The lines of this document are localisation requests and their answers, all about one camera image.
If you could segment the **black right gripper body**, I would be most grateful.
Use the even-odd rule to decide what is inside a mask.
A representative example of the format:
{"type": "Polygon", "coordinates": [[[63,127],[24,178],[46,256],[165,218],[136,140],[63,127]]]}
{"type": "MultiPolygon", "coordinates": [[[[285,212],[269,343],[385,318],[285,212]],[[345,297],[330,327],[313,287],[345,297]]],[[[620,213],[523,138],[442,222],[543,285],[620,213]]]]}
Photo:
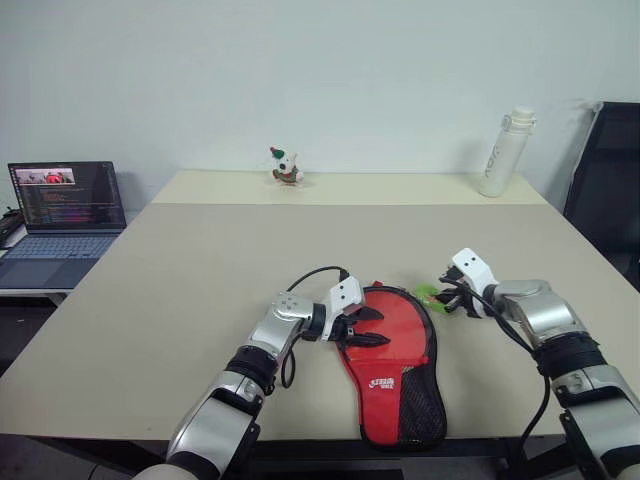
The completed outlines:
{"type": "Polygon", "coordinates": [[[474,305],[475,298],[470,293],[471,289],[468,286],[468,284],[463,280],[463,278],[460,280],[459,283],[449,284],[449,285],[451,286],[451,288],[449,289],[450,295],[462,295],[465,298],[465,304],[461,308],[463,308],[466,311],[466,314],[468,316],[477,316],[478,312],[474,305]]]}

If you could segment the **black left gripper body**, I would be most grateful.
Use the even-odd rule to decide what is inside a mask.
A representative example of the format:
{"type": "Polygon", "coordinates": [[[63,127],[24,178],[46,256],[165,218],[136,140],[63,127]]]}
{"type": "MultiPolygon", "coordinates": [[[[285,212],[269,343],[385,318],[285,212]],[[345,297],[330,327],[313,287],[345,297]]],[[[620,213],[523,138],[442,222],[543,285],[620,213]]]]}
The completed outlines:
{"type": "Polygon", "coordinates": [[[360,304],[350,305],[335,318],[329,335],[330,342],[344,348],[358,341],[359,334],[355,332],[355,324],[359,320],[362,308],[360,304]]]}

